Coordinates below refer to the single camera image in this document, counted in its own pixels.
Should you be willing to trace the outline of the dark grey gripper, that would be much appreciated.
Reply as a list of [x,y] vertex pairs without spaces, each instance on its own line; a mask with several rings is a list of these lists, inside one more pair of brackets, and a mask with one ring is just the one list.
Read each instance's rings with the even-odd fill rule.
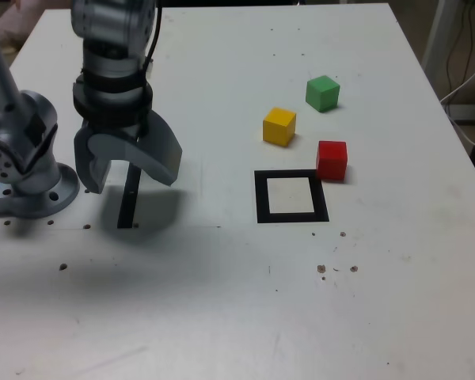
[[74,137],[76,171],[84,186],[101,194],[110,161],[126,161],[155,181],[170,186],[178,178],[182,148],[167,122],[156,112],[137,123],[101,117],[84,119]]

